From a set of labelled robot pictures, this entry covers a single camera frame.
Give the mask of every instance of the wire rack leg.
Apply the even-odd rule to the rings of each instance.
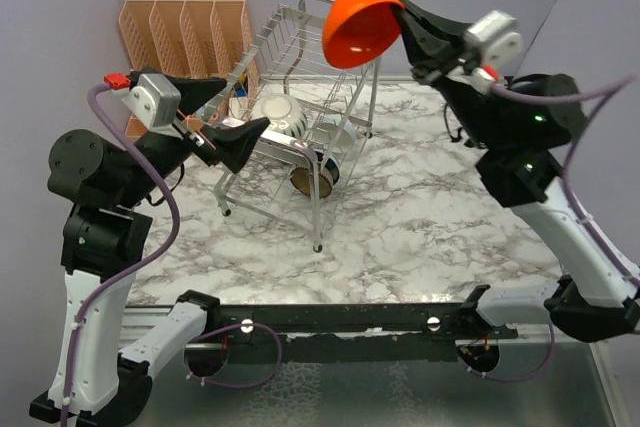
[[[376,110],[376,95],[378,94],[378,74],[380,73],[380,63],[382,62],[382,57],[378,57],[376,59],[376,63],[373,66],[373,79],[371,80],[371,100],[369,101],[369,118],[367,121],[369,122],[367,126],[367,138],[371,138],[373,136],[373,113]]]
[[[234,175],[234,176],[231,176],[231,179],[229,179],[230,176],[231,176],[231,171],[225,168],[224,174],[222,174],[222,177],[220,177],[220,180],[216,182],[216,185],[213,188],[213,194],[216,196],[216,201],[218,202],[220,211],[222,212],[222,215],[224,215],[225,217],[231,214],[231,209],[229,208],[229,204],[227,203],[227,192],[229,191],[231,184],[236,178],[236,176]]]
[[[313,162],[309,172],[311,181],[311,219],[313,221],[313,250],[322,252],[322,234],[320,232],[320,169],[318,163]]]

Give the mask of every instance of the orange plastic organizer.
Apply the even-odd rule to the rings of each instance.
[[[192,79],[227,78],[253,39],[244,0],[128,0],[119,24],[134,70],[152,67]],[[252,62],[247,69],[249,92],[255,92],[259,80]],[[228,110],[225,102],[216,115]],[[192,130],[202,126],[195,118],[187,124]],[[131,116],[127,137],[137,139],[145,131]]]

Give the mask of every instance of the orange bowl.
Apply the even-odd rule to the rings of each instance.
[[[335,0],[322,29],[322,50],[330,65],[351,69],[370,62],[400,35],[391,5],[399,0]]]

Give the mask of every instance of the red connector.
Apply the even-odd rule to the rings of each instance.
[[[491,77],[493,77],[493,79],[496,82],[499,82],[500,79],[502,78],[502,76],[498,72],[496,72],[496,70],[493,69],[492,67],[489,67],[488,65],[485,64],[485,65],[482,66],[482,68],[484,69],[484,71],[487,74],[489,74]]]
[[[105,75],[104,81],[109,84],[112,90],[128,89],[131,87],[131,81],[124,74]]]

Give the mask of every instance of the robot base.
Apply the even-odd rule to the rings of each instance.
[[[152,380],[147,375],[149,364],[136,364],[118,359],[118,393],[103,409],[95,414],[81,412],[77,427],[125,427],[131,424],[144,410],[151,395]],[[48,424],[60,421],[60,409],[48,398],[48,391],[31,402],[29,415]]]

